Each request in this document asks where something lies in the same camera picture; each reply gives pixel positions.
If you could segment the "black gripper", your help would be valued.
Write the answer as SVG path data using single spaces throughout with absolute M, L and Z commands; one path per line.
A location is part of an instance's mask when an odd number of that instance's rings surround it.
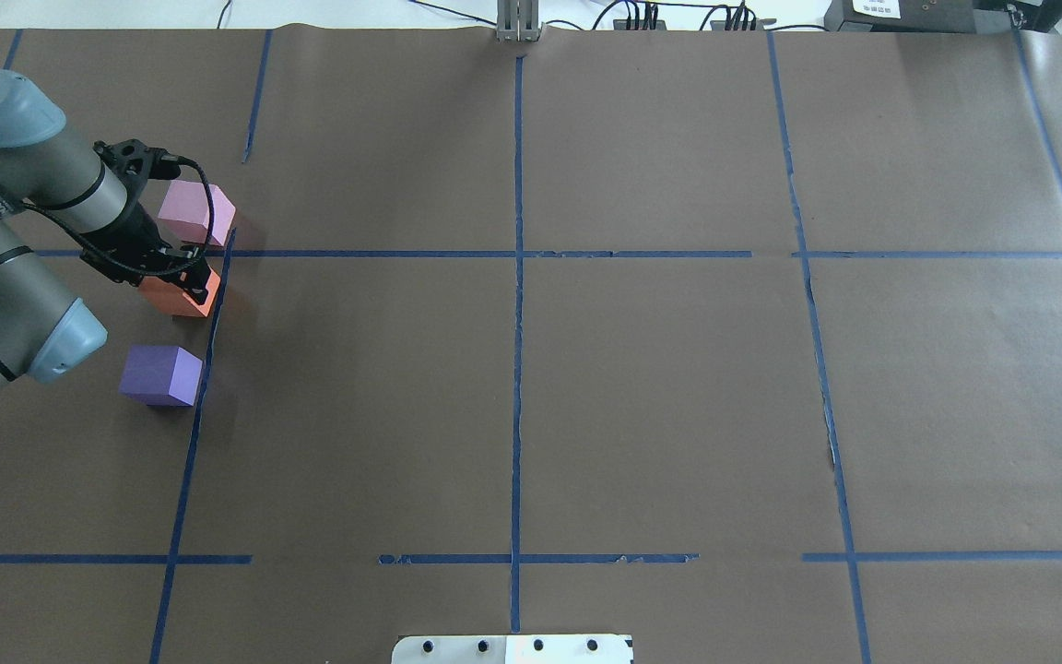
M 183 244 L 173 248 L 165 243 L 159 227 L 153 222 L 142 205 L 134 205 L 126 215 L 119 216 L 112 224 L 101 229 L 85 232 L 84 238 L 110 259 L 81 249 L 80 260 L 88 263 L 113 282 L 140 282 L 145 272 L 169 270 L 183 262 L 206 262 L 203 246 Z M 212 269 L 181 270 L 176 274 L 176 286 L 193 303 L 206 303 L 215 287 Z

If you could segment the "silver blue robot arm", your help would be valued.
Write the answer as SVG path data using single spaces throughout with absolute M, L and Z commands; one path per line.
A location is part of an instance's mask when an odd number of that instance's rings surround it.
M 198 164 L 140 140 L 89 144 L 32 79 L 0 68 L 0 390 L 22 375 L 51 384 L 107 340 L 83 297 L 8 226 L 18 214 L 49 219 L 115 283 L 162 280 L 195 305 L 215 294 L 204 249 L 168 243 L 140 202 L 148 181 L 183 168 Z

